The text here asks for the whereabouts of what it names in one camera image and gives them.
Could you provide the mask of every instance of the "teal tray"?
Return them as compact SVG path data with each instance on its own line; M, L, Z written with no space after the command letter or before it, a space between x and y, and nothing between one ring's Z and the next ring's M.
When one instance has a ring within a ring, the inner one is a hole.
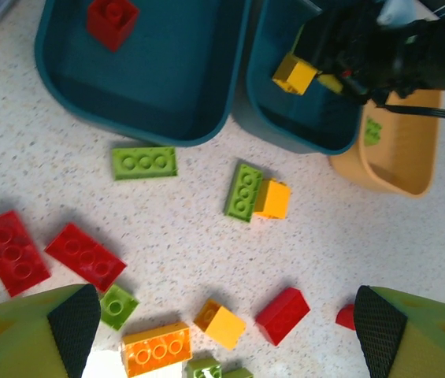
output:
M352 0L337 0L348 3ZM341 154L358 136L362 107L316 80L303 96L282 91L272 77L305 22L333 2L255 0L243 72L233 109L243 129L299 154Z
M132 35L114 54L87 33L91 0L46 0L35 59L76 116L134 139L194 146L232 104L250 0L132 0Z

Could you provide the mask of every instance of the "green 2x4 brick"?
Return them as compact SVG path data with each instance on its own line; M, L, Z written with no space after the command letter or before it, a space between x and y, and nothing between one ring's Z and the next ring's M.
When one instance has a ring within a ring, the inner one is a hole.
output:
M187 378L221 378L221 363L215 358L189 361L187 363Z
M130 317L139 302L129 293L118 287L112 287L99 301L102 307L102 322L119 331Z
M115 180L176 176L173 147L115 148L112 150Z
M224 214L250 222L261 182L261 171L241 164L236 171Z

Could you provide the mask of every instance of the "white speckled surface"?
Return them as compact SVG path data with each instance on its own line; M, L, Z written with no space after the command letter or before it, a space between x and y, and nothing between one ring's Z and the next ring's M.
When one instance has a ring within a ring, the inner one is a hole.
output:
M129 140L80 123L44 89L33 58L42 8L22 0L0 25L0 212L17 209L40 248L71 220L120 255L129 266L119 282L141 301L124 332L191 323L213 295L247 332L227 352L193 327L196 355L212 352L225 368L243 364L261 378L364 377L355 334L334 324L359 285L445 301L445 123L436 182L420 201L356 187L326 157L281 150L232 120L209 143L177 150L178 178L114 183L110 149ZM288 219L248 225L223 215L239 159L292 187ZM29 294L80 282L44 258L53 277ZM275 348L252 319L288 284L312 311ZM0 302L7 298L0 283ZM94 349L117 350L119 336L101 325ZM103 354L115 363L116 353Z

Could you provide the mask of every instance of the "red 2x2 brick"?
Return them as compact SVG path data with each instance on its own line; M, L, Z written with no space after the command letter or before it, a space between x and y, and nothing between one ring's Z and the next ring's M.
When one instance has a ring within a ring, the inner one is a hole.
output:
M50 277L39 252L14 211L0 215L0 279L10 296Z
M87 9L87 31L115 53L133 32L138 15L128 0L94 0Z
M289 287L258 314L256 323L264 337L277 347L309 311L301 291Z
M66 225L46 252L100 291L107 291L126 267L125 263L73 223Z

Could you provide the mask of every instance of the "red 2x4 brick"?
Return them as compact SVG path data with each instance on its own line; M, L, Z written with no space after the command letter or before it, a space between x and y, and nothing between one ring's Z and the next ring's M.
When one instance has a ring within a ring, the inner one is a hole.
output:
M0 215L0 279L10 296L50 277L39 252L14 211Z
M126 267L125 263L73 223L66 225L47 246L46 252L100 291L107 291Z
M301 291L289 287L258 314L256 322L264 337L277 347L309 311Z

